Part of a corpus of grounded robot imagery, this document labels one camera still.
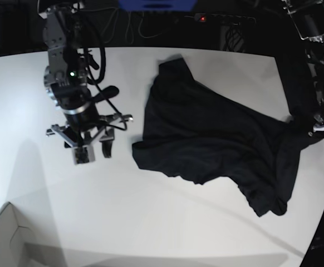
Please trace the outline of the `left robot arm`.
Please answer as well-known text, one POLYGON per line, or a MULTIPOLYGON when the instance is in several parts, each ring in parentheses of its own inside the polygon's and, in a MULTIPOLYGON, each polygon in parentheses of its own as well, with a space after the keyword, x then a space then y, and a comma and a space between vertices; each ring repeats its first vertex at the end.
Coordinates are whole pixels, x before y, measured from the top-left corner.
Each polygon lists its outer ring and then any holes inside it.
POLYGON ((307 63, 312 72, 318 111, 313 132, 324 132, 324 1, 284 1, 283 9, 305 42, 307 63))

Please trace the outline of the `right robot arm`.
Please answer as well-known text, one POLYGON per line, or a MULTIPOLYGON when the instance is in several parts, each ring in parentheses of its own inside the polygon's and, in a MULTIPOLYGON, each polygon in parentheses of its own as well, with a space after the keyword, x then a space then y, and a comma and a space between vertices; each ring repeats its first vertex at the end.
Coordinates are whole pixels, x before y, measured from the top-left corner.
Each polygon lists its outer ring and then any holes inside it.
POLYGON ((110 101, 116 86, 101 89, 105 78, 105 47, 99 43, 100 62, 87 45, 87 36, 98 39, 96 27, 84 14, 82 1, 38 1, 37 13, 45 18, 43 40, 48 66, 43 83, 50 99, 66 118, 63 126, 51 125, 47 136, 57 135, 72 152, 76 165, 95 161, 94 144, 110 158, 115 130, 126 131, 131 115, 123 115, 110 101))

